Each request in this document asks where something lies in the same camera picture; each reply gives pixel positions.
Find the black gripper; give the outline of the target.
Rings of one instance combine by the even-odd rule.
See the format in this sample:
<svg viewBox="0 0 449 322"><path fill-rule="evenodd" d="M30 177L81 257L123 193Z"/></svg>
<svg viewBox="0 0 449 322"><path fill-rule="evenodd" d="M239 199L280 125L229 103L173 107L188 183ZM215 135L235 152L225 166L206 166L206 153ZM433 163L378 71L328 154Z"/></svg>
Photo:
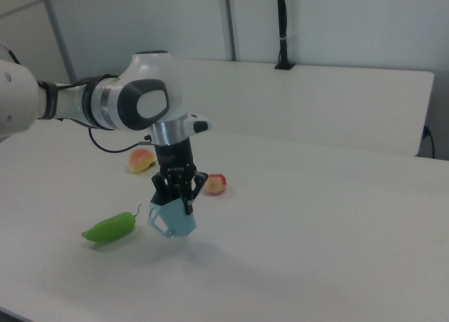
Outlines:
<svg viewBox="0 0 449 322"><path fill-rule="evenodd" d="M193 213L193 202L209 175L196 171L190 139L173 145L155 146L159 173L152 177L155 197L160 201L183 195L185 214Z"/></svg>

